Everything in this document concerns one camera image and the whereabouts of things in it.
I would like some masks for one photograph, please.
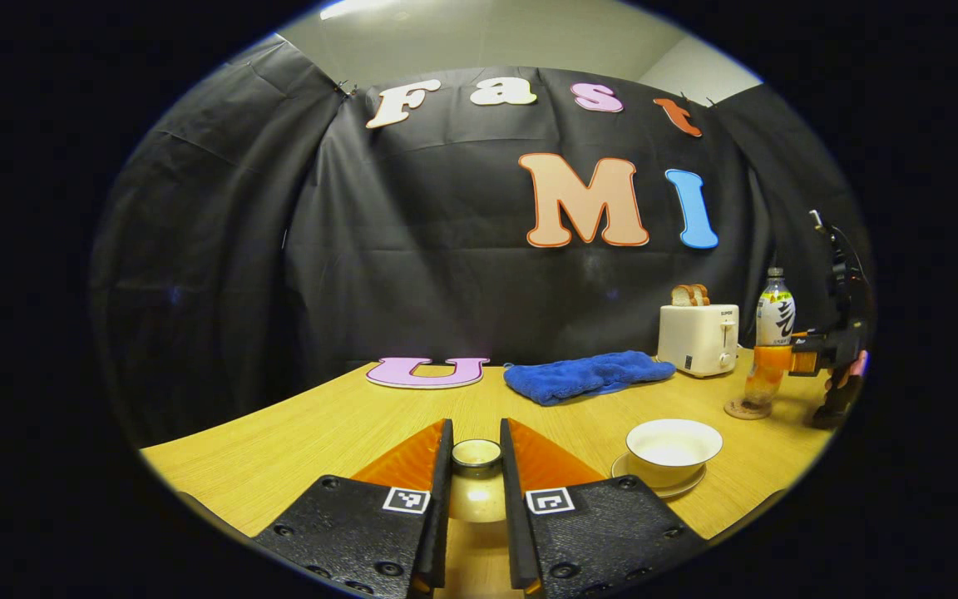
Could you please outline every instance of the wooden table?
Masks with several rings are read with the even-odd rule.
[[[497,441],[501,418],[515,418],[610,477],[635,425],[691,418],[714,426],[723,435],[723,450],[708,463],[699,485],[666,502],[700,536],[711,538],[772,493],[790,487],[830,438],[830,432],[805,425],[822,405],[825,375],[786,376],[768,418],[727,416],[723,405],[741,397],[752,363],[752,350],[739,349],[737,368],[725,375],[695,379],[677,372],[662,382],[551,407],[512,391],[502,367],[485,368],[483,380],[466,387],[411,390],[369,383],[364,376],[369,365],[259,412],[141,452],[176,490],[255,536],[320,475],[348,478],[439,418],[452,418],[456,441]],[[449,372],[451,365],[429,364],[415,374]],[[505,523],[450,520],[446,588],[436,595],[520,598],[521,591],[509,587]]]

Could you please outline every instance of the bottle label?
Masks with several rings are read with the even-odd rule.
[[[756,345],[789,345],[798,311],[787,291],[763,293],[756,309]]]

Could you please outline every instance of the white bowl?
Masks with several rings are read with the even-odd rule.
[[[707,424],[680,418],[643,422],[627,435],[628,471],[651,487],[677,485],[695,475],[723,448]]]

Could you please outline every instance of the small jar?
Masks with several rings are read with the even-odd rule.
[[[505,479],[501,446],[487,439],[468,439],[452,450],[449,517],[467,522],[505,520]]]

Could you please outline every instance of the ceiling light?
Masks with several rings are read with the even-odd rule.
[[[365,10],[365,8],[382,7],[383,4],[389,4],[394,0],[342,0],[324,8],[320,11],[320,20],[327,20],[331,17],[338,17],[347,14],[347,12],[356,12]]]

